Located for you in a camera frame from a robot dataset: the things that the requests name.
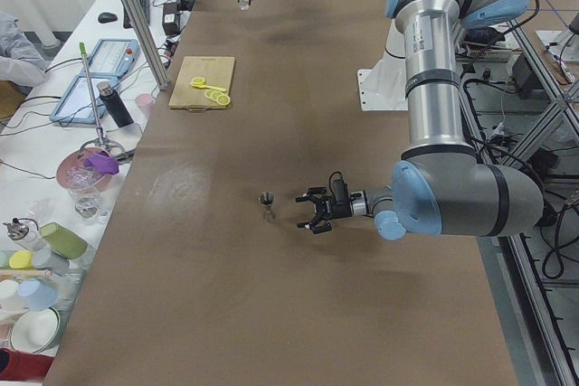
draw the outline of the black bottle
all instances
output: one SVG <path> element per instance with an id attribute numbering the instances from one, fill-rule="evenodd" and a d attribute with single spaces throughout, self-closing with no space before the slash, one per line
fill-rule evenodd
<path id="1" fill-rule="evenodd" d="M 102 81 L 97 85 L 97 89 L 99 90 L 100 99 L 112 116 L 115 124 L 117 124 L 117 127 L 124 127 L 135 122 L 130 116 L 130 113 L 128 113 L 125 103 L 120 99 L 119 93 L 110 86 L 110 83 Z"/>

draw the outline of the red can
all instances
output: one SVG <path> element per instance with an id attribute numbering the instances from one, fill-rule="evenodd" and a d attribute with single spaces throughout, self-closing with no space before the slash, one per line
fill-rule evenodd
<path id="1" fill-rule="evenodd" d="M 0 348 L 0 380 L 43 381 L 53 360 L 51 356 Z"/>

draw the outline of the white bowl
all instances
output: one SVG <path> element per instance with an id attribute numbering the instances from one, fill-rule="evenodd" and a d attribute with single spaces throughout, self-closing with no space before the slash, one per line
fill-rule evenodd
<path id="1" fill-rule="evenodd" d="M 15 350 L 39 353 L 56 344 L 61 317 L 54 309 L 29 311 L 22 315 L 10 333 L 10 345 Z"/>

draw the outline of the keyboard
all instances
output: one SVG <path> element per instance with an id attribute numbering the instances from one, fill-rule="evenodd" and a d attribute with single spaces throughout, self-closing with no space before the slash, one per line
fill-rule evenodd
<path id="1" fill-rule="evenodd" d="M 147 24 L 151 24 L 151 9 L 148 0 L 138 0 L 138 3 L 141 6 L 141 10 L 143 11 L 143 15 L 145 16 L 145 20 L 147 20 Z M 123 8 L 123 27 L 128 29 L 129 27 L 133 27 L 130 24 L 130 19 L 128 18 L 128 13 L 125 8 Z"/>

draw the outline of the person's sleeve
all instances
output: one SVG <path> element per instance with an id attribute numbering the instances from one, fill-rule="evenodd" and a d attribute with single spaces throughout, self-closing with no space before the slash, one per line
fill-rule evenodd
<path id="1" fill-rule="evenodd" d="M 0 80 L 10 80 L 20 86 L 36 86 L 44 80 L 46 62 L 33 44 L 26 39 L 15 22 L 5 22 L 2 29 Z"/>

